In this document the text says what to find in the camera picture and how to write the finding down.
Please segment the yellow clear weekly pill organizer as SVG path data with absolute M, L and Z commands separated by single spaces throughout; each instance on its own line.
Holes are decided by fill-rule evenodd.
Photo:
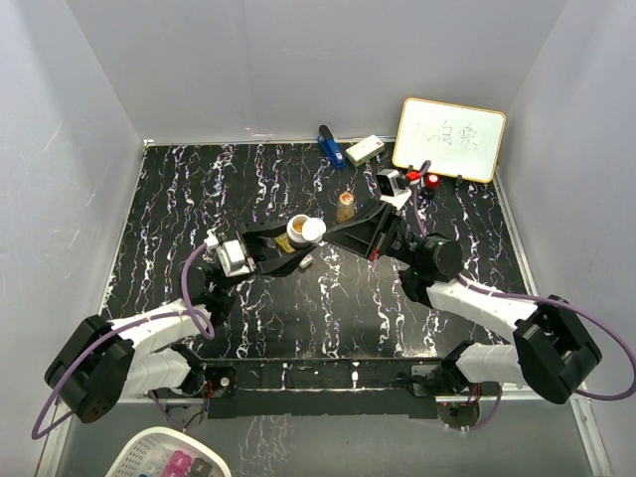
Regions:
M 288 239 L 288 235 L 287 234 L 282 234 L 278 237 L 275 238 L 275 242 L 278 246 L 278 248 L 286 253 L 286 254 L 291 254 L 296 252 L 296 249 L 294 247 L 291 246 L 289 239 Z M 306 269 L 308 268 L 314 261 L 314 258 L 312 256 L 311 253 L 308 253 L 307 255 L 305 255 L 303 257 L 303 259 L 300 261 L 298 268 L 299 269 Z

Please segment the clear jar of yellow capsules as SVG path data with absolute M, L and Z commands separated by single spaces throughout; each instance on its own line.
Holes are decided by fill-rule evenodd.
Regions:
M 356 213 L 355 196 L 351 192 L 343 192 L 338 199 L 336 222 L 343 224 Z

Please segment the white cap pill bottle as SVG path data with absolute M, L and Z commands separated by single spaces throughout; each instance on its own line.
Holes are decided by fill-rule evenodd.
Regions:
M 292 217 L 286 225 L 286 234 L 288 242 L 293 249 L 302 249 L 312 245 L 311 241 L 308 241 L 303 236 L 303 227 L 309 220 L 306 215 L 296 215 Z

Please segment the white bottle cap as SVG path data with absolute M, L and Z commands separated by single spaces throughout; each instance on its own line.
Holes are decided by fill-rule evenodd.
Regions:
M 302 226 L 302 237 L 307 242 L 320 242 L 326 233 L 326 224 L 319 218 L 310 218 Z

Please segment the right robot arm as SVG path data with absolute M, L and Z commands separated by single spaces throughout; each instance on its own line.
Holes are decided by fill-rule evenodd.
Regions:
M 562 299 L 511 297 L 463 277 L 461 245 L 440 234 L 408 229 L 395 206 L 371 200 L 324 240 L 367 260 L 392 257 L 405 264 L 399 280 L 406 297 L 460 316 L 504 339 L 502 345 L 464 341 L 417 379 L 434 393 L 468 393 L 482 383 L 528 386 L 561 404 L 600 364 L 600 349 Z

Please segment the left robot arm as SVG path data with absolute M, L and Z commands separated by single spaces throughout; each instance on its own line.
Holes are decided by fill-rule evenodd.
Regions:
M 233 238 L 208 231 L 181 270 L 178 299 L 133 317 L 80 322 L 47 368 L 51 401 L 61 400 L 84 423 L 106 415 L 121 398 L 160 389 L 198 394 L 205 372 L 174 344 L 215 339 L 234 307 L 234 288 L 255 275 L 284 277 L 326 233 L 318 218 L 241 226 Z

